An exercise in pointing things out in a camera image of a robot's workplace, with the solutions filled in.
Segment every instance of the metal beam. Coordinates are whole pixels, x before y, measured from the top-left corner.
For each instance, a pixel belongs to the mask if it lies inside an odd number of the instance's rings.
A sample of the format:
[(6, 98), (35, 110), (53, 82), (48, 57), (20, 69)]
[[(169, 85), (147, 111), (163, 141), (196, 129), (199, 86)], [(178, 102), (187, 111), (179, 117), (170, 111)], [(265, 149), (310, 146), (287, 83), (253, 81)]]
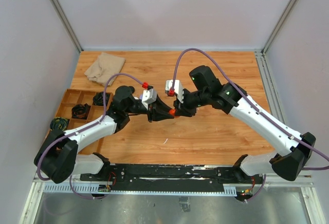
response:
[(73, 42), (73, 44), (75, 45), (75, 47), (77, 48), (77, 50), (80, 53), (81, 51), (83, 51), (83, 48), (82, 48), (82, 46), (81, 46), (81, 44), (80, 44), (80, 42), (79, 42), (76, 34), (74, 33), (74, 31), (72, 29), (72, 26), (71, 26), (70, 22), (68, 21), (65, 13), (64, 13), (64, 11), (63, 11), (63, 9), (61, 7), (61, 4), (59, 3), (58, 0), (50, 0), (50, 1), (51, 1), (52, 5), (53, 5), (53, 7), (54, 7), (54, 9), (55, 9), (58, 17), (62, 21), (62, 23), (63, 23), (63, 25), (64, 25), (64, 27), (65, 27), (68, 35), (70, 36), (70, 38), (71, 38), (71, 40)]
[(286, 22), (288, 16), (290, 15), (291, 11), (293, 10), (294, 6), (296, 5), (298, 0), (290, 0), (285, 7), (281, 17), (279, 18), (279, 21), (277, 22), (276, 26), (274, 27), (270, 37), (268, 38), (267, 42), (265, 43), (264, 49), (262, 50), (262, 53), (267, 53), (270, 46), (272, 45), (274, 39), (278, 35), (279, 31), (281, 30), (282, 26)]

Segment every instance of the wooden surface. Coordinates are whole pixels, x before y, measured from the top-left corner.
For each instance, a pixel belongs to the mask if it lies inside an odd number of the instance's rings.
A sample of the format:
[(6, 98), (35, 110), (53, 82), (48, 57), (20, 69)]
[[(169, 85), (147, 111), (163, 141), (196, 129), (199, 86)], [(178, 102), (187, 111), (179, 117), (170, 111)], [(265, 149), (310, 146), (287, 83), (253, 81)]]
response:
[[(71, 88), (102, 91), (103, 86), (90, 82), (85, 70), (101, 52), (85, 51), (79, 58)], [(126, 58), (121, 72), (148, 82), (160, 98), (172, 106), (174, 98), (165, 92), (166, 80), (172, 79), (180, 52), (176, 51), (115, 51), (107, 52)], [(225, 73), (244, 88), (263, 108), (269, 110), (262, 80), (253, 52), (209, 52)], [(188, 52), (182, 58), (177, 79), (189, 91), (196, 90), (189, 72), (208, 65), (222, 83), (226, 80), (213, 64), (198, 52)], [(135, 95), (142, 88), (128, 77), (119, 76), (107, 92), (120, 85), (133, 85)], [(146, 116), (131, 117), (129, 124), (117, 134), (105, 137), (100, 153), (113, 163), (174, 163), (174, 164), (234, 164), (242, 154), (258, 155), (273, 148), (240, 120), (211, 106), (198, 108), (195, 117), (149, 123)]]

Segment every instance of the towel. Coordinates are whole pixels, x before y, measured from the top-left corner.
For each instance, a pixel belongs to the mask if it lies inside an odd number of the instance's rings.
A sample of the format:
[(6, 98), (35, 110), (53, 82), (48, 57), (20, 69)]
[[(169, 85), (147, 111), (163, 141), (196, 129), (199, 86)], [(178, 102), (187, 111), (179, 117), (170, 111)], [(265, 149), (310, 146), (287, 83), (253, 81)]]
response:
[[(84, 74), (90, 81), (105, 86), (106, 82), (112, 75), (121, 71), (124, 62), (125, 58), (102, 52)], [(108, 83), (108, 86), (112, 85), (115, 78)]]

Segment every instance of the black cable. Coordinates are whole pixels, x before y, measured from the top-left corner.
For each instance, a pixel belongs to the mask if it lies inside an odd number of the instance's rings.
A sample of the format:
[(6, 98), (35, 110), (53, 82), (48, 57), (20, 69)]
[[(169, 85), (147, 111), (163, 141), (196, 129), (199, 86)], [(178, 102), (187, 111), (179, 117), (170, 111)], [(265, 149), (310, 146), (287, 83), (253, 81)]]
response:
[(72, 118), (86, 120), (90, 106), (86, 103), (84, 105), (77, 104), (72, 108)]
[(55, 117), (50, 123), (50, 129), (66, 130), (69, 121), (69, 119), (63, 117)]
[[(94, 97), (93, 97), (93, 101), (94, 101), (94, 104), (96, 106), (103, 106), (103, 92), (99, 92), (97, 93)], [(105, 102), (106, 102), (106, 105), (108, 104), (108, 101), (109, 101), (109, 94), (106, 93), (105, 95)]]

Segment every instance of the wooden tray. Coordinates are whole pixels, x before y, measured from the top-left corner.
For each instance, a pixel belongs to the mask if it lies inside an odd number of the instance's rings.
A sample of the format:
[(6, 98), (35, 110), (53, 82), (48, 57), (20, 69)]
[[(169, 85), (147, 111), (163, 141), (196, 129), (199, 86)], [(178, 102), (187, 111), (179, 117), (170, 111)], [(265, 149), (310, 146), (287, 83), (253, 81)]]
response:
[[(63, 117), (69, 119), (69, 124), (67, 130), (78, 128), (90, 121), (93, 121), (100, 117), (103, 114), (103, 106), (97, 106), (93, 102), (93, 97), (96, 95), (96, 91), (88, 91), (88, 90), (79, 90), (79, 89), (67, 89), (64, 93), (61, 105), (57, 109), (55, 117)], [(107, 104), (107, 109), (112, 102), (113, 94), (110, 94), (109, 101)], [(90, 111), (88, 113), (87, 119), (73, 119), (71, 110), (77, 104), (85, 104), (87, 103), (90, 106)], [(101, 150), (101, 146), (103, 144), (104, 138), (101, 138), (94, 143), (90, 144), (83, 150), (79, 152), (79, 154), (89, 155), (94, 152), (99, 153)]]

